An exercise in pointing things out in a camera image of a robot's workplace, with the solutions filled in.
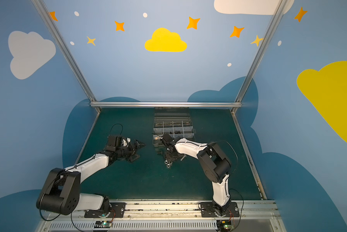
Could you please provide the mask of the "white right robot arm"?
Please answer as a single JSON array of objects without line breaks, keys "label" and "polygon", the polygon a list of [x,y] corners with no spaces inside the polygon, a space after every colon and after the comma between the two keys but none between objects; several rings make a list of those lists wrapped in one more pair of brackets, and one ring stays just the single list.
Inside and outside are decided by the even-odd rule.
[{"label": "white right robot arm", "polygon": [[186,138],[172,138],[164,134],[160,141],[165,146],[165,164],[169,168],[172,163],[184,157],[196,158],[206,177],[213,186],[213,209],[217,216],[225,216],[230,206],[228,179],[230,177],[231,161],[215,142],[202,144]]}]

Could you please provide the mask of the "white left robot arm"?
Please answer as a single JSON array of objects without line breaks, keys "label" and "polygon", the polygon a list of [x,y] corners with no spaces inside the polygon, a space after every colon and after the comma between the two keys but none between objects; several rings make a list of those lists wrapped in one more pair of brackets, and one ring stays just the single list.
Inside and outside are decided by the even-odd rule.
[{"label": "white left robot arm", "polygon": [[139,140],[131,141],[121,135],[108,136],[107,143],[100,152],[73,166],[54,168],[49,172],[36,202],[37,209],[60,215],[91,211],[107,217],[112,211],[109,198],[81,193],[82,182],[117,160],[134,162],[140,157],[137,151],[145,146]]}]

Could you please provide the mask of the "pile of hex nuts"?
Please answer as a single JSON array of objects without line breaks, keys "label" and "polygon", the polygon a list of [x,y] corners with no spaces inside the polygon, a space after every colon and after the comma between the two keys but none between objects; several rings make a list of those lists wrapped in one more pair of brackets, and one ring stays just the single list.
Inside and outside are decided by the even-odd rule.
[{"label": "pile of hex nuts", "polygon": [[171,166],[173,164],[172,161],[165,160],[164,162],[165,162],[165,165],[166,165],[167,168],[171,168]]}]

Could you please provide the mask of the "clear plastic organizer box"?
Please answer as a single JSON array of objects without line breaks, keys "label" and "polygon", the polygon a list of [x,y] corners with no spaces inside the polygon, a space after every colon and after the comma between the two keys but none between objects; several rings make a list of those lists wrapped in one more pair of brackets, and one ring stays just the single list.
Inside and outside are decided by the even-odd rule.
[{"label": "clear plastic organizer box", "polygon": [[173,139],[177,137],[194,139],[195,130],[188,108],[155,108],[153,124],[153,146],[162,148],[160,141],[164,134]]}]

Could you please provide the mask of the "aluminium frame rail back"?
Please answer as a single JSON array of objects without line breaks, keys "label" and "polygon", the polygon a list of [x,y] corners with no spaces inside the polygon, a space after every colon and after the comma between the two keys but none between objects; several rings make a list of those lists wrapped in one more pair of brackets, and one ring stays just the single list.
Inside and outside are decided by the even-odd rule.
[{"label": "aluminium frame rail back", "polygon": [[91,107],[100,108],[155,108],[155,107],[185,107],[185,108],[241,108],[240,102],[132,102],[132,101],[92,101]]}]

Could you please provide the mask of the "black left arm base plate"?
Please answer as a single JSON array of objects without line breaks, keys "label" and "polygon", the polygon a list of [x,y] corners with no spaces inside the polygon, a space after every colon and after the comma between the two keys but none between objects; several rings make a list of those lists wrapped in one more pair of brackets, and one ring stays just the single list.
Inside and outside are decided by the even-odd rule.
[{"label": "black left arm base plate", "polygon": [[84,218],[123,218],[126,203],[124,202],[111,202],[108,206],[104,205],[99,210],[87,210]]}]

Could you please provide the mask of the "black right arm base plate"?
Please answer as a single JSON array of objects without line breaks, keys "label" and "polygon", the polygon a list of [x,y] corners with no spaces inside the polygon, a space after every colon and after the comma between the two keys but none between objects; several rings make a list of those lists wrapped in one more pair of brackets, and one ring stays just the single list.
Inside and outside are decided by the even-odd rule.
[{"label": "black right arm base plate", "polygon": [[225,206],[218,206],[214,202],[200,202],[199,209],[203,218],[240,217],[237,203],[229,201]]}]

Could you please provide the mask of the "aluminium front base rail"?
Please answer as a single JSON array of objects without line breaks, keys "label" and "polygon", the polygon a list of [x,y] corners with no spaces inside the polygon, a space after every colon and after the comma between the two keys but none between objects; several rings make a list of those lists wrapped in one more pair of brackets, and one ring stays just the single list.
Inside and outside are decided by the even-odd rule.
[{"label": "aluminium front base rail", "polygon": [[285,232],[274,201],[233,201],[218,217],[199,200],[114,200],[107,218],[86,211],[68,216],[45,212],[38,232]]}]

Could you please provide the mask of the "aluminium frame post left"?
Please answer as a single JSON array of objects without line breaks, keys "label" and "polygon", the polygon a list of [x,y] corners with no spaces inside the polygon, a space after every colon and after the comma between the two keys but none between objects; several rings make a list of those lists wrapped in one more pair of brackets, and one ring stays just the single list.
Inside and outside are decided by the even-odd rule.
[{"label": "aluminium frame post left", "polygon": [[77,78],[79,84],[81,85],[83,91],[85,92],[86,96],[90,100],[90,103],[96,102],[97,99],[96,99],[95,95],[93,94],[89,84],[87,83],[84,75],[82,74],[75,58],[71,54],[71,51],[68,48],[68,45],[67,45],[66,41],[64,40],[63,36],[61,35],[58,27],[56,26],[55,21],[50,16],[50,12],[48,11],[47,6],[45,5],[44,1],[32,0],[32,3],[35,6],[40,17],[42,18],[43,22],[45,23],[50,34],[54,38],[56,44],[58,45],[60,51],[62,52],[63,56],[65,57],[70,68],[72,69],[72,71],[73,71],[75,77]]}]

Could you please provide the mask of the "aluminium frame post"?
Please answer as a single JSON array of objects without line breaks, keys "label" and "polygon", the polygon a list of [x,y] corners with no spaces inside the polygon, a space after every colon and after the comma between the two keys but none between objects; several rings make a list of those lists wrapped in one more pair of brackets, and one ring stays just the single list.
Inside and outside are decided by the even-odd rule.
[{"label": "aluminium frame post", "polygon": [[[237,94],[237,97],[236,97],[236,100],[235,100],[235,103],[239,103],[240,105],[242,105],[242,101],[243,101],[243,98],[256,74],[256,71],[263,59],[263,56],[265,54],[265,52],[267,51],[267,48],[277,30],[277,27],[284,15],[284,10],[287,8],[287,4],[288,4],[289,1],[287,0],[282,0],[282,1],[279,1],[277,7],[276,7],[276,10],[274,12],[274,14],[272,15],[272,18],[271,18],[271,21],[265,31],[265,34],[264,34],[264,38],[263,40],[261,41],[261,44],[258,46],[258,49],[257,49],[257,52],[256,52],[256,55],[255,55],[255,58],[251,64],[251,67],[247,73],[247,76],[245,77],[245,80],[243,81],[243,84]],[[231,113],[233,116],[235,116],[236,114],[236,111],[238,108],[240,108],[242,106],[237,106],[237,107],[233,107],[231,109]]]},{"label": "aluminium frame post", "polygon": [[75,58],[71,54],[71,51],[68,48],[68,45],[67,45],[66,41],[64,40],[63,36],[61,35],[58,27],[56,26],[55,21],[50,16],[50,12],[48,11],[47,6],[45,5],[44,1],[32,0],[32,3],[35,6],[40,17],[42,18],[43,22],[45,23],[50,34],[54,38],[56,44],[58,45],[60,51],[62,52],[63,56],[65,57],[70,68],[72,69],[72,71],[73,71],[75,77],[77,78],[79,84],[81,85],[83,91],[85,92],[86,96],[90,100],[90,103],[96,102],[97,99],[96,99],[95,95],[93,94],[89,84],[87,83],[84,75],[82,74]]}]

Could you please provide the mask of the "aluminium frame post right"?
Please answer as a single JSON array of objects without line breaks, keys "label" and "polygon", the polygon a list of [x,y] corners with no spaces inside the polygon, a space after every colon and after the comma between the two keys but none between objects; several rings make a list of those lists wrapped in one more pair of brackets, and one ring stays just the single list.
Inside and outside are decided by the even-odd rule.
[{"label": "aluminium frame post right", "polygon": [[[258,46],[258,49],[257,49],[257,52],[256,52],[256,55],[255,55],[255,58],[251,64],[251,67],[247,73],[247,76],[245,77],[245,80],[243,81],[243,84],[237,94],[237,97],[236,97],[236,100],[235,100],[235,103],[239,103],[240,105],[242,105],[242,101],[243,101],[243,98],[256,74],[256,71],[263,59],[263,56],[265,54],[265,52],[267,51],[267,48],[277,30],[277,27],[284,15],[284,10],[287,8],[287,4],[288,4],[289,1],[287,0],[282,0],[282,1],[279,1],[277,7],[276,7],[276,10],[274,12],[274,14],[272,15],[272,18],[271,18],[271,21],[265,31],[265,34],[264,34],[264,38],[263,40],[261,41],[261,44]],[[231,113],[233,116],[235,116],[236,114],[236,111],[238,108],[240,108],[242,106],[237,106],[237,107],[233,107],[231,109]]]}]

